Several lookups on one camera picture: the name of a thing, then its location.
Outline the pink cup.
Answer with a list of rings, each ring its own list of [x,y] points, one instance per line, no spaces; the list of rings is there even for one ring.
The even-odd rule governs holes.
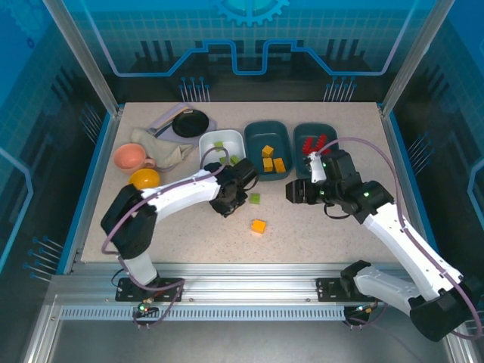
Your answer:
[[[113,154],[113,163],[121,172],[131,175],[140,169],[154,169],[156,162],[151,159],[146,150],[136,143],[128,143],[119,147]]]

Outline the aluminium mounting rail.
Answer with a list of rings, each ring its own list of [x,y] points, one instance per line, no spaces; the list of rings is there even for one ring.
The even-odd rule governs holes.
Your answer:
[[[157,263],[162,278],[183,278],[183,306],[313,306],[317,278],[338,278],[347,263],[194,264]],[[80,263],[55,275],[44,303],[57,306],[117,306],[110,279],[114,262]]]

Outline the yellow bowl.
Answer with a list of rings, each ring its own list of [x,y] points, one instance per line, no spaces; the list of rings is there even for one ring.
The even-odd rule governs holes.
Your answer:
[[[160,186],[160,175],[154,169],[139,169],[129,177],[128,184],[133,185],[138,190],[155,188]]]

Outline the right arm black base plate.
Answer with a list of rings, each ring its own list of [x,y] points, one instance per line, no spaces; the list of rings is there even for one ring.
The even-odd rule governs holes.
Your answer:
[[[343,278],[317,278],[315,288],[320,303],[374,302],[377,298],[357,291],[353,283]]]

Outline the aluminium corner post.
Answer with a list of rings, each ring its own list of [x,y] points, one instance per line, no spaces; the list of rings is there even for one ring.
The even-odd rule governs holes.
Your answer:
[[[49,14],[69,45],[70,50],[104,108],[111,116],[117,117],[119,105],[63,0],[42,0],[42,2],[48,9]]]
[[[436,0],[429,12],[420,32],[411,46],[400,70],[397,72],[392,85],[389,87],[383,103],[380,107],[380,115],[389,118],[394,106],[402,96],[405,87],[417,69],[420,61],[428,52],[432,41],[439,31],[440,26],[446,19],[455,0]]]

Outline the purple tray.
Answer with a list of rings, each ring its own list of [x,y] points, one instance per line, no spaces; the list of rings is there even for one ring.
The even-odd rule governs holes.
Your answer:
[[[163,123],[164,121],[166,121],[177,110],[180,110],[183,107],[189,107],[189,109],[195,109],[195,110],[197,110],[197,108],[195,106],[192,106],[190,104],[186,104],[186,103],[176,104],[174,107],[172,107],[171,109],[169,109],[168,111],[166,111],[164,114],[162,114],[158,119],[156,119],[147,129],[159,127],[159,125],[161,123]],[[208,126],[208,129],[204,133],[206,133],[206,132],[212,132],[212,131],[215,131],[216,129],[217,129],[217,123],[216,123],[216,121],[214,119],[212,119],[212,118],[209,118],[209,126]],[[179,142],[179,143],[196,144],[202,135],[197,136],[197,137],[194,137],[194,138],[182,138],[182,137],[176,135],[173,132],[172,125],[171,125],[167,130],[165,130],[163,133],[161,133],[160,135],[158,135],[156,138],[159,139],[159,140],[165,140],[165,141],[174,141],[174,142]]]

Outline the black round pan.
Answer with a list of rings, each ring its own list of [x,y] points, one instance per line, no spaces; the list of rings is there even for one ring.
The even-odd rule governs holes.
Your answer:
[[[209,117],[202,111],[187,109],[172,121],[173,132],[182,138],[194,138],[202,135],[209,126]]]

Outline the teal rectangular container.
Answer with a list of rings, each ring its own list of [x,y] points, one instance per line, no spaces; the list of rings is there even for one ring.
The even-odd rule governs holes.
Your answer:
[[[272,182],[286,178],[293,169],[293,152],[287,127],[280,121],[256,121],[244,130],[247,158],[255,165],[261,182]],[[266,146],[274,149],[272,159],[281,158],[285,172],[275,170],[265,172],[262,149]]]
[[[312,152],[317,152],[314,151],[314,147],[318,140],[318,137],[322,134],[325,134],[327,136],[326,145],[330,141],[337,139],[336,130],[332,126],[323,123],[302,123],[294,129],[294,165],[297,178],[309,178],[311,176],[311,173],[305,162],[305,158],[308,155],[304,155],[302,153],[302,147],[305,139],[308,137],[313,137]]]

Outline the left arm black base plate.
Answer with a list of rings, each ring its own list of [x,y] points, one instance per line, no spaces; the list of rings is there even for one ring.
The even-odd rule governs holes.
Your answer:
[[[157,278],[154,280],[152,287],[161,288],[171,284],[176,284],[181,281],[181,278]],[[149,291],[142,289],[135,285],[130,278],[120,278],[116,287],[115,301],[123,303],[141,302],[152,298],[154,302],[171,302],[176,293],[180,290],[180,286],[173,287],[164,291]]]

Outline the beige cloth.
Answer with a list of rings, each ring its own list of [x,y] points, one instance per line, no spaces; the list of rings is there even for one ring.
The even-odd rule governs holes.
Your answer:
[[[169,170],[177,166],[194,149],[192,144],[159,140],[141,128],[132,130],[131,141],[140,144],[160,170]]]

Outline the white rectangular container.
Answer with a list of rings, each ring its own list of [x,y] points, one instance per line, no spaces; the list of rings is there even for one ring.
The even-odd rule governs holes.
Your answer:
[[[223,147],[215,147],[217,141],[223,142]],[[231,165],[230,158],[236,155],[239,159],[246,157],[244,140],[241,133],[233,129],[221,129],[207,132],[199,140],[200,169],[210,163],[220,163],[221,157],[227,158],[227,165]]]

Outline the beige wooden utensil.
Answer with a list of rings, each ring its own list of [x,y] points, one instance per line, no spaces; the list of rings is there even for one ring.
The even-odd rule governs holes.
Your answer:
[[[177,110],[173,115],[171,115],[166,121],[161,123],[159,127],[157,128],[157,132],[161,131],[163,128],[170,126],[173,120],[179,115],[184,113],[185,111],[189,110],[189,107],[183,107],[180,110]]]

